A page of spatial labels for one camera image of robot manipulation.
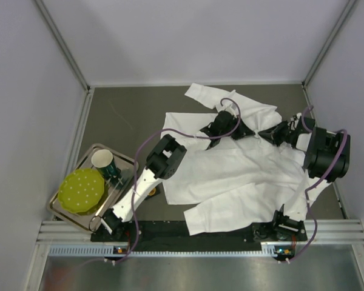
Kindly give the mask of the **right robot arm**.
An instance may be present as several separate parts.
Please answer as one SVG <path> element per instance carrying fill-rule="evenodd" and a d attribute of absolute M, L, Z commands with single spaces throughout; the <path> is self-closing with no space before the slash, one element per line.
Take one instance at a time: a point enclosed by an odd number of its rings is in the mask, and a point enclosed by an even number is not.
<path fill-rule="evenodd" d="M 273 146 L 288 145 L 275 154 L 276 157 L 285 159 L 286 153 L 303 152 L 303 166 L 298 171 L 305 175 L 290 186 L 283 184 L 283 178 L 275 184 L 256 185 L 258 199 L 264 203 L 260 212 L 268 213 L 271 221 L 251 225 L 254 239 L 260 242 L 305 241 L 303 220 L 311 213 L 312 196 L 347 173 L 351 137 L 345 130 L 329 132 L 317 127 L 314 119 L 301 114 L 258 134 Z"/>

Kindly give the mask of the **yellow sunflower brooch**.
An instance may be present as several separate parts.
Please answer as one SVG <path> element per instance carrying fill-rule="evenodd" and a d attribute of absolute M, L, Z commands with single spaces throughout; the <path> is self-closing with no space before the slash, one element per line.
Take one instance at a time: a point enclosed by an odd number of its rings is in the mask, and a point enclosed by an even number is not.
<path fill-rule="evenodd" d="M 153 196 L 154 194 L 156 194 L 156 189 L 152 189 L 151 192 L 149 193 L 149 196 Z"/>

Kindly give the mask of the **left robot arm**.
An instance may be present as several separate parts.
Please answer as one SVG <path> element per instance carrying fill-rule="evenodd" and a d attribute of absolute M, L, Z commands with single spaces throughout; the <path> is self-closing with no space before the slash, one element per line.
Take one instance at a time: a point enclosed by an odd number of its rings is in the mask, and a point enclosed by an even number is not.
<path fill-rule="evenodd" d="M 240 116 L 226 110 L 220 111 L 212 122 L 195 135 L 182 134 L 184 140 L 178 141 L 170 134 L 164 135 L 147 156 L 144 169 L 139 177 L 134 178 L 133 186 L 114 206 L 104 212 L 101 225 L 110 235 L 119 238 L 124 232 L 124 223 L 135 216 L 134 211 L 157 185 L 176 173 L 189 149 L 209 150 L 221 138 L 239 140 L 253 135 L 254 131 Z"/>

